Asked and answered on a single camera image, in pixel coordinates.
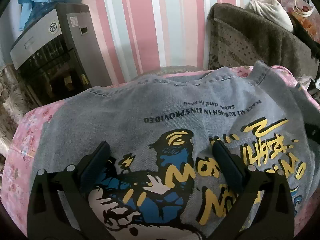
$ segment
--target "striped wallpaper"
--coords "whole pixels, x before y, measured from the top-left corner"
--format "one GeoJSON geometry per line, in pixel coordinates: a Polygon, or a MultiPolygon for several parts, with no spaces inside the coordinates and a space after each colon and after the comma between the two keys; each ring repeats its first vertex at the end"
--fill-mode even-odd
{"type": "Polygon", "coordinates": [[[206,68],[206,17],[217,2],[249,0],[83,0],[114,85],[164,66],[206,68]]]}

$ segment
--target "floral curtain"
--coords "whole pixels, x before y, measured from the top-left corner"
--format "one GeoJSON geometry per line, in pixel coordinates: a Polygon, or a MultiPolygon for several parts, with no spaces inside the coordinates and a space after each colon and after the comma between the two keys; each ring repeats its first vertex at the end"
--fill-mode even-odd
{"type": "Polygon", "coordinates": [[[0,71],[0,154],[6,157],[23,116],[37,105],[12,64],[0,71]]]}

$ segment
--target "cartoon character print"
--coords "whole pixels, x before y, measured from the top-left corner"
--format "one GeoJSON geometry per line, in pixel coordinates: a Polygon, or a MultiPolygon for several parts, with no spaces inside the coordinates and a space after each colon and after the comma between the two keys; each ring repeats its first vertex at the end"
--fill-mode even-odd
{"type": "Polygon", "coordinates": [[[202,239],[197,229],[180,221],[193,191],[193,179],[179,182],[172,176],[170,183],[165,183],[168,171],[186,174],[194,168],[192,137],[190,130],[171,130],[149,145],[156,151],[157,172],[131,172],[132,153],[118,163],[123,169],[119,175],[115,160],[107,163],[89,195],[89,204],[115,239],[202,239]]]}

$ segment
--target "pink floral fabric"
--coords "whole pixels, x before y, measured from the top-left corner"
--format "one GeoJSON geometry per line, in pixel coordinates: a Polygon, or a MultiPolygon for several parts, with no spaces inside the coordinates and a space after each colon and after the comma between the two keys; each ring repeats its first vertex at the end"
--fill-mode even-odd
{"type": "Polygon", "coordinates": [[[62,100],[28,112],[19,123],[5,161],[1,201],[25,235],[27,235],[29,177],[42,125],[50,122],[54,113],[64,103],[62,100]]]}
{"type": "MultiPolygon", "coordinates": [[[[291,72],[282,66],[271,67],[288,86],[296,86],[297,81],[291,72]]],[[[252,66],[231,68],[239,77],[247,77],[252,66]]],[[[199,72],[188,72],[187,75],[197,75],[199,72]]],[[[166,75],[184,76],[185,73],[166,75]]],[[[319,109],[320,106],[301,86],[309,100],[319,109]]],[[[50,122],[54,113],[65,103],[65,100],[42,106],[28,112],[20,122],[8,151],[2,180],[2,203],[8,214],[20,230],[27,235],[27,212],[29,202],[29,177],[34,156],[40,141],[42,125],[50,122]]],[[[320,203],[320,189],[317,190],[304,209],[295,218],[295,233],[298,233],[313,214],[320,203]]]]}

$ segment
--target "yellow lettering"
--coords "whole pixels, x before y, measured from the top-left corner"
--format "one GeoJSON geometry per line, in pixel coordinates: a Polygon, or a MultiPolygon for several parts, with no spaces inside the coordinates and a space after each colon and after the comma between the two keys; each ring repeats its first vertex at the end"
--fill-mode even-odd
{"type": "Polygon", "coordinates": [[[266,141],[261,142],[261,139],[258,138],[258,143],[254,143],[254,148],[256,150],[256,158],[262,158],[263,163],[266,164],[268,161],[268,147],[266,141]]]}
{"type": "Polygon", "coordinates": [[[240,145],[240,153],[243,158],[243,163],[247,165],[247,147],[244,147],[243,145],[240,145]]]}
{"type": "Polygon", "coordinates": [[[215,143],[215,141],[217,140],[221,140],[218,136],[215,136],[213,139],[210,140],[210,144],[213,146],[213,144],[215,143]]]}
{"type": "Polygon", "coordinates": [[[238,140],[240,140],[240,138],[236,135],[236,134],[230,134],[229,135],[233,140],[236,140],[236,141],[238,141],[238,140]]]}
{"type": "Polygon", "coordinates": [[[133,194],[133,189],[129,189],[128,192],[124,195],[123,199],[122,199],[122,202],[124,204],[127,204],[127,202],[129,201],[129,199],[132,197],[132,194],[133,194]]]}
{"type": "Polygon", "coordinates": [[[307,165],[306,163],[303,163],[301,162],[299,165],[298,165],[298,168],[297,168],[297,172],[296,172],[296,179],[301,179],[303,174],[304,174],[304,171],[306,170],[307,168],[307,165]]]}
{"type": "Polygon", "coordinates": [[[288,122],[288,119],[281,119],[277,122],[274,122],[273,124],[265,127],[268,124],[268,121],[265,117],[262,117],[258,120],[253,121],[252,123],[249,123],[248,125],[241,128],[242,132],[249,132],[252,130],[252,133],[256,137],[262,137],[271,132],[273,129],[278,128],[279,126],[285,124],[288,122]]]}
{"type": "Polygon", "coordinates": [[[229,138],[226,134],[223,134],[223,135],[222,135],[222,138],[223,138],[223,140],[224,140],[225,143],[231,143],[230,138],[229,138]]]}
{"type": "Polygon", "coordinates": [[[279,169],[278,165],[274,165],[274,167],[272,169],[267,169],[267,170],[265,170],[265,172],[275,173],[276,170],[278,170],[278,169],[279,169]]]}
{"type": "Polygon", "coordinates": [[[299,159],[294,156],[293,153],[289,153],[288,156],[290,158],[290,164],[288,164],[285,160],[280,161],[284,170],[284,174],[287,178],[289,177],[289,173],[294,173],[295,163],[299,161],[299,159]]]}
{"type": "Polygon", "coordinates": [[[219,165],[213,158],[209,158],[208,160],[200,159],[197,165],[197,171],[202,177],[214,176],[218,178],[220,176],[218,168],[219,165]]]}
{"type": "Polygon", "coordinates": [[[128,158],[124,160],[122,164],[124,164],[125,167],[128,167],[132,163],[132,161],[133,161],[133,158],[128,158]]]}
{"type": "Polygon", "coordinates": [[[178,171],[176,166],[171,164],[165,174],[165,185],[169,188],[174,188],[175,186],[173,183],[173,176],[175,176],[177,181],[185,182],[188,180],[189,176],[194,179],[196,177],[196,173],[189,163],[184,165],[182,174],[178,171]]]}
{"type": "Polygon", "coordinates": [[[138,198],[137,201],[137,206],[140,207],[142,205],[142,203],[144,202],[144,199],[146,198],[147,193],[146,192],[142,192],[138,198]]]}
{"type": "Polygon", "coordinates": [[[260,161],[261,157],[259,155],[256,155],[255,157],[253,157],[253,151],[250,145],[245,145],[245,147],[243,148],[243,152],[248,153],[250,164],[257,163],[259,167],[261,166],[261,161],[260,161]]]}
{"type": "Polygon", "coordinates": [[[279,152],[286,152],[287,147],[284,146],[283,140],[284,136],[280,136],[278,134],[275,134],[274,138],[267,140],[268,148],[272,150],[270,156],[271,159],[274,159],[279,154],[279,152]]]}
{"type": "Polygon", "coordinates": [[[184,144],[185,141],[183,141],[182,139],[178,139],[180,137],[182,137],[182,135],[186,135],[188,134],[187,132],[185,131],[179,131],[179,132],[173,132],[171,134],[169,134],[165,139],[169,139],[168,141],[168,145],[171,146],[171,145],[181,145],[181,144],[184,144]]]}
{"type": "Polygon", "coordinates": [[[229,191],[227,188],[225,188],[226,185],[220,185],[221,188],[221,193],[220,193],[220,197],[219,199],[221,199],[220,203],[219,200],[217,198],[217,196],[210,190],[207,188],[206,192],[205,192],[205,207],[204,207],[204,212],[199,220],[199,224],[201,226],[204,226],[211,214],[211,210],[212,208],[214,208],[214,213],[218,216],[218,217],[222,217],[225,216],[227,211],[226,211],[226,207],[228,205],[232,205],[235,201],[236,201],[236,196],[233,194],[232,191],[229,191]],[[232,198],[232,202],[226,202],[226,198],[227,197],[231,197],[232,198]]]}
{"type": "Polygon", "coordinates": [[[292,192],[295,192],[295,191],[298,190],[298,188],[299,188],[299,186],[295,187],[294,189],[290,189],[290,192],[291,192],[291,193],[292,193],[292,192]]]}
{"type": "Polygon", "coordinates": [[[258,191],[257,198],[254,200],[253,204],[260,203],[260,202],[261,202],[261,190],[258,191]]]}

